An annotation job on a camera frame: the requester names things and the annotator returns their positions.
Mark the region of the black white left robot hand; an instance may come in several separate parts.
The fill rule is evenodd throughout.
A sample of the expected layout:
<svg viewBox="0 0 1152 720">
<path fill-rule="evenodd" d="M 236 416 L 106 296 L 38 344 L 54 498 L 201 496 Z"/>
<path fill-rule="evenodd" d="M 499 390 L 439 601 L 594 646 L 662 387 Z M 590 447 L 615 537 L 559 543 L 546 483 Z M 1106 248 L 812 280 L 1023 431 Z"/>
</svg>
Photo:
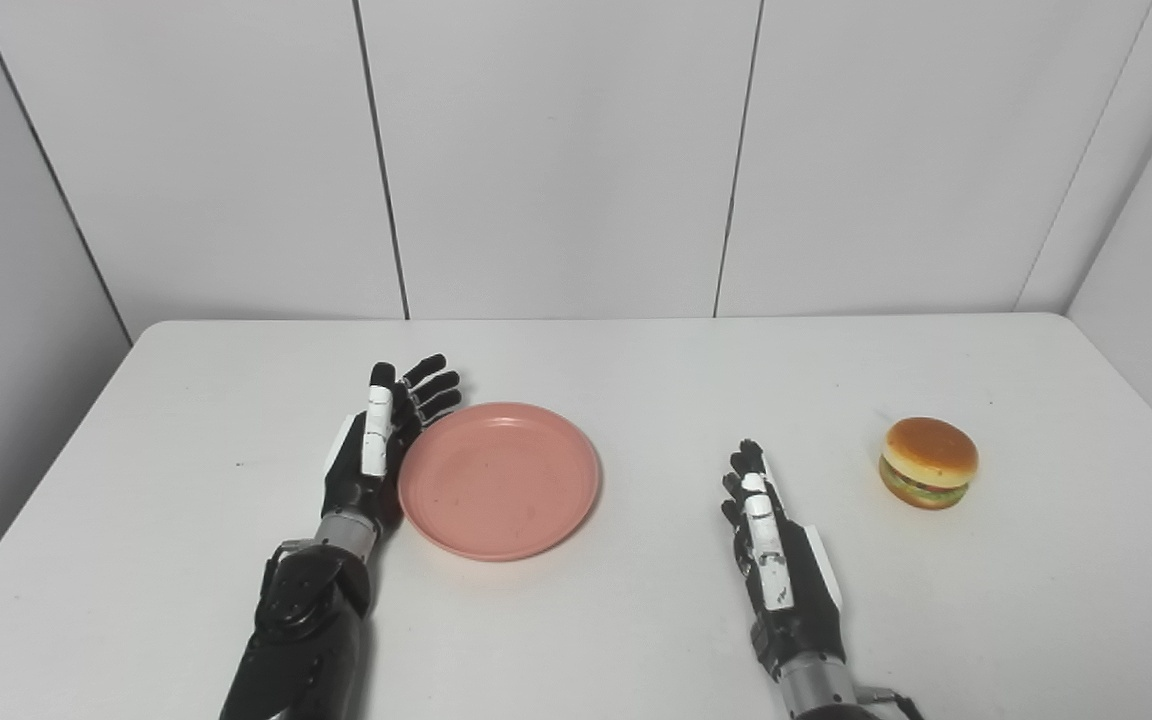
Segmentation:
<svg viewBox="0 0 1152 720">
<path fill-rule="evenodd" d="M 425 430 L 462 401 L 461 377 L 444 354 L 425 357 L 404 374 L 376 363 L 366 406 L 349 419 L 326 469 L 323 515 L 353 511 L 384 536 L 401 523 L 399 473 L 408 450 Z"/>
</svg>

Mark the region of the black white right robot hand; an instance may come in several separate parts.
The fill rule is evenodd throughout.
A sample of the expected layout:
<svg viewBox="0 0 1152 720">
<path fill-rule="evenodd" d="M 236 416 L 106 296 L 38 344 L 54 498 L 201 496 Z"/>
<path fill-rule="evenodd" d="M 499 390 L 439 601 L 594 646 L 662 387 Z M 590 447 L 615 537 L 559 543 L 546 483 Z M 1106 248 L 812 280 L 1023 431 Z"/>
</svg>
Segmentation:
<svg viewBox="0 0 1152 720">
<path fill-rule="evenodd" d="M 723 475 L 733 558 L 753 611 L 751 646 L 772 676 L 801 653 L 846 660 L 840 607 L 808 529 L 788 518 L 763 448 L 742 439 Z"/>
</svg>

